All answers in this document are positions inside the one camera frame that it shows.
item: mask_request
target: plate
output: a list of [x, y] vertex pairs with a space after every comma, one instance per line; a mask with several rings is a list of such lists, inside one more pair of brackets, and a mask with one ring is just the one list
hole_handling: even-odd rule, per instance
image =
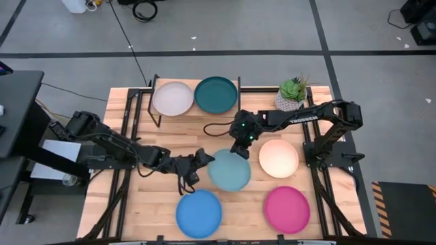
[[298, 168], [298, 153], [285, 140], [270, 140], [260, 148], [259, 162], [272, 177], [286, 178]]
[[238, 99], [238, 90], [227, 78], [210, 77], [197, 85], [194, 97], [203, 111], [220, 114], [232, 109]]
[[184, 195], [176, 210], [176, 221], [180, 230], [195, 239], [207, 238], [219, 227], [222, 207], [218, 198], [207, 190], [197, 190]]
[[166, 82], [153, 94], [153, 106], [164, 116], [178, 116], [187, 112], [193, 103], [193, 93], [182, 82]]
[[297, 189], [280, 186], [265, 199], [265, 217], [277, 231], [295, 234], [302, 231], [311, 217], [309, 202]]
[[240, 191], [251, 177], [248, 160], [243, 159], [229, 149], [217, 151], [215, 160], [207, 165], [207, 173], [213, 184], [225, 191]]

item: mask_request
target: white pot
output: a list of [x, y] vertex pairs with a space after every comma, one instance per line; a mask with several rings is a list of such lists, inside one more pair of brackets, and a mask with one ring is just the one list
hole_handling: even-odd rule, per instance
[[279, 110], [290, 112], [293, 110], [300, 109], [301, 105], [305, 102], [306, 99], [303, 99], [300, 102], [291, 100], [291, 99], [285, 99], [281, 96], [280, 91], [275, 96], [275, 107]]

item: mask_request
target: blue plate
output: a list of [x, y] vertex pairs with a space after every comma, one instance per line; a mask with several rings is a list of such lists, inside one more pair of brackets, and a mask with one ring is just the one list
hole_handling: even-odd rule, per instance
[[225, 191], [240, 191], [248, 184], [251, 177], [248, 160], [228, 149], [217, 151], [213, 157], [215, 160], [207, 165], [213, 184]]
[[238, 89], [227, 78], [210, 77], [201, 81], [194, 91], [194, 99], [205, 112], [219, 114], [232, 109], [238, 99]]
[[195, 239], [207, 238], [219, 227], [222, 208], [218, 198], [207, 190], [184, 195], [176, 210], [178, 228]]

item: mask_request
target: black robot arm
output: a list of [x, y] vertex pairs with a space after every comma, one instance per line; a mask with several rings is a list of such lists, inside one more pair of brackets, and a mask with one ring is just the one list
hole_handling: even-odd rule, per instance
[[170, 151], [158, 146], [143, 146], [127, 139], [113, 131], [109, 126], [100, 122], [96, 114], [90, 112], [75, 112], [65, 127], [62, 138], [69, 141], [92, 141], [102, 147], [107, 157], [126, 165], [141, 163], [144, 167], [163, 174], [177, 174], [193, 189], [193, 185], [200, 181], [197, 169], [206, 166], [214, 158], [201, 148], [195, 155], [187, 157], [170, 157]]
[[327, 157], [328, 152], [332, 150], [332, 145], [347, 131], [357, 130], [363, 124], [360, 106], [343, 100], [330, 101], [291, 112], [260, 110], [254, 114], [241, 110], [236, 113], [229, 130], [229, 134], [235, 138], [231, 152], [248, 159], [248, 147], [254, 140], [258, 140], [263, 132], [276, 132], [289, 125], [314, 120], [329, 120], [333, 123], [325, 135], [315, 138], [313, 154], [319, 158]]

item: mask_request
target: white plate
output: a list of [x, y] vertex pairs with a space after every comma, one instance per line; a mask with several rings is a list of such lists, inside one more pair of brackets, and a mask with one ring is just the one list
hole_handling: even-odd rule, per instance
[[165, 116], [181, 115], [190, 109], [192, 103], [193, 92], [182, 82], [167, 82], [153, 95], [153, 106]]

